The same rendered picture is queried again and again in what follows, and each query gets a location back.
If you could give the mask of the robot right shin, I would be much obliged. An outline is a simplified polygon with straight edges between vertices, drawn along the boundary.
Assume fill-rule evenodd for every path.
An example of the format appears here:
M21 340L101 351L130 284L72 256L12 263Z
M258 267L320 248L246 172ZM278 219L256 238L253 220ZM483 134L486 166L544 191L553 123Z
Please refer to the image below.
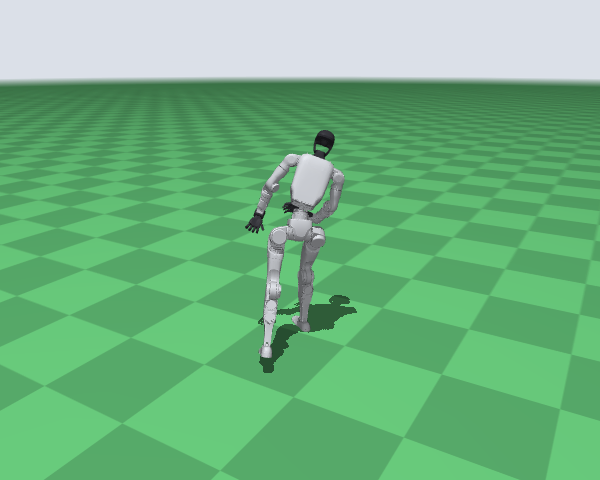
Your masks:
M309 309L309 305L310 302L312 300L312 295L313 295L313 281L314 281L314 272L312 269L311 273L312 273L312 281L310 284L303 284L300 283L300 281L298 281L298 299L300 302L300 318L299 321L301 321L301 323L304 321L307 321L308 318L308 309Z

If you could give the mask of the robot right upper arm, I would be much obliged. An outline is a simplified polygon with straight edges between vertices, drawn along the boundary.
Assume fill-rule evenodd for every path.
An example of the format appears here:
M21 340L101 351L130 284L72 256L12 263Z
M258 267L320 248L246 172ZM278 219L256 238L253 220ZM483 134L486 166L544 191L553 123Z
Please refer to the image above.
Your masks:
M324 202L323 204L323 209L326 212L336 211L342 192L342 187L345 181L344 174L336 168L334 168L331 179L333 181L333 184L331 184L330 189L330 200Z

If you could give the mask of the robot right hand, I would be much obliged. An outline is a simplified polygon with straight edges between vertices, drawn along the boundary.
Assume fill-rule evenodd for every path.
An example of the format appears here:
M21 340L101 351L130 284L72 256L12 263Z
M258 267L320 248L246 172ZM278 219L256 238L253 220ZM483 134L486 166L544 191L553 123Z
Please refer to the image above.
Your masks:
M285 208L284 208L284 207L285 207ZM295 208L299 209L299 207L297 207L297 206L295 206L295 205L291 204L291 202L287 202L287 203L285 203L285 204L284 204L284 206L283 206L283 208L284 208L283 210L285 210L285 209L289 209L289 210L286 210L284 213L286 213L286 212L292 212L292 213L293 213L293 210L294 210ZM296 210L297 210L297 209L296 209ZM309 216L309 217L312 217L312 216L313 216L313 214L312 214L311 212L309 212L309 211L308 211L307 213L308 213L308 216Z

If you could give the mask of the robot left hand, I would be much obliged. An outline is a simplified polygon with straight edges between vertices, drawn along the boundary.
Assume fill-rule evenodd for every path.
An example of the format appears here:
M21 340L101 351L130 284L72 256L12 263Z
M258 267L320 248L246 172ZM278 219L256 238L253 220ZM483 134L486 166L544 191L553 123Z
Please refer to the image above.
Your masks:
M260 213L257 213L256 211L257 211L257 209L254 212L254 217L251 218L248 225L245 226L245 228L247 229L251 225L250 228L248 229L249 231L251 231L252 227L254 227L252 230L252 233L254 233L255 229L256 229L256 233L258 233L260 225L261 225L262 231L264 231L264 227L262 225L262 223L263 223L262 219L265 215L265 211L264 211L263 215Z

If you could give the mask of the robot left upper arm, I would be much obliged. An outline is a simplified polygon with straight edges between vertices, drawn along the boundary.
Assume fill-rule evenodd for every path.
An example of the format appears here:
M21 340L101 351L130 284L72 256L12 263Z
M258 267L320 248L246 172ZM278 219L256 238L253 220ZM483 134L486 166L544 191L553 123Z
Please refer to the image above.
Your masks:
M274 170L271 177L266 181L265 187L272 193L277 192L280 187L278 181L281 180L290 171L290 167L297 166L300 157L301 155L288 154L279 164L279 166Z

